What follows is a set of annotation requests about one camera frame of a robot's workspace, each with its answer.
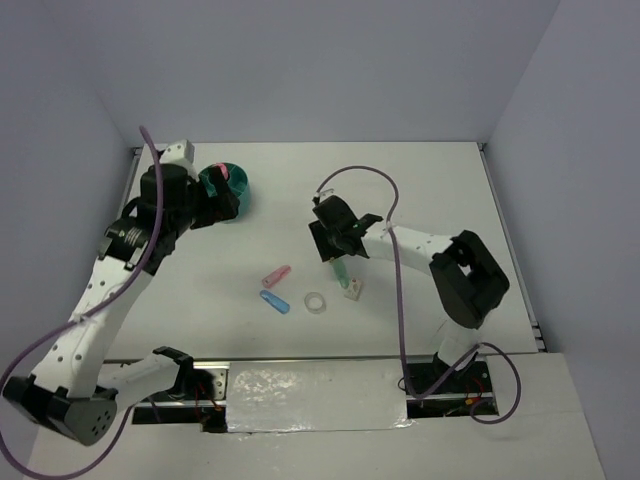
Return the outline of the pink-capped crayon bottle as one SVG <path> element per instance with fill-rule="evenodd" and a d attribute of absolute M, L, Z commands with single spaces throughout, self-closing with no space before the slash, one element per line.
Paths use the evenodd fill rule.
<path fill-rule="evenodd" d="M 216 163 L 214 167 L 217 168 L 225 178 L 229 177 L 229 170 L 224 163 Z"/>

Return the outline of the green highlighter pen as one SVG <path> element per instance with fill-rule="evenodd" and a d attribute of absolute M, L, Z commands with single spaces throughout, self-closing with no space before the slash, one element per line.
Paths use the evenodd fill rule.
<path fill-rule="evenodd" d="M 349 275 L 344 262 L 338 258 L 332 259 L 330 264 L 341 288 L 348 289 L 351 283 L 351 276 Z"/>

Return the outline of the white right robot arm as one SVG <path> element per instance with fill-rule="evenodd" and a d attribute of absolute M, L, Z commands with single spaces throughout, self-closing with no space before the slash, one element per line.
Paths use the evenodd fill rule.
<path fill-rule="evenodd" d="M 501 266 L 480 237 L 469 230 L 435 235 L 400 227 L 387 218 L 358 218 L 336 195 L 315 197 L 316 220 L 309 224 L 321 260 L 344 256 L 388 260 L 394 265 L 398 338 L 403 370 L 408 370 L 402 269 L 427 275 L 435 285 L 450 324 L 435 354 L 436 383 L 457 391 L 470 377 L 480 349 L 479 332 L 486 318 L 510 289 Z"/>

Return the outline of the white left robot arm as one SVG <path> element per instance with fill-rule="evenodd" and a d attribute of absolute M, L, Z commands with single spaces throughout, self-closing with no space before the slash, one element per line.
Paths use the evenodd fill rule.
<path fill-rule="evenodd" d="M 192 356 L 161 346 L 115 374 L 101 369 L 129 311 L 188 230 L 231 220 L 239 199 L 221 164 L 201 172 L 176 163 L 149 168 L 140 194 L 109 225 L 85 292 L 45 357 L 12 376 L 4 398 L 31 421 L 82 445 L 96 444 L 116 415 L 164 392 L 175 399 L 210 385 Z"/>

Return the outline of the white patterned eraser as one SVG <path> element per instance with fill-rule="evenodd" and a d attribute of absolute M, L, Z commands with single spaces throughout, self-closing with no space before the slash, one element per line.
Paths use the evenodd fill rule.
<path fill-rule="evenodd" d="M 343 296 L 352 301 L 358 301 L 361 295 L 363 282 L 360 279 L 352 278 L 343 291 Z"/>

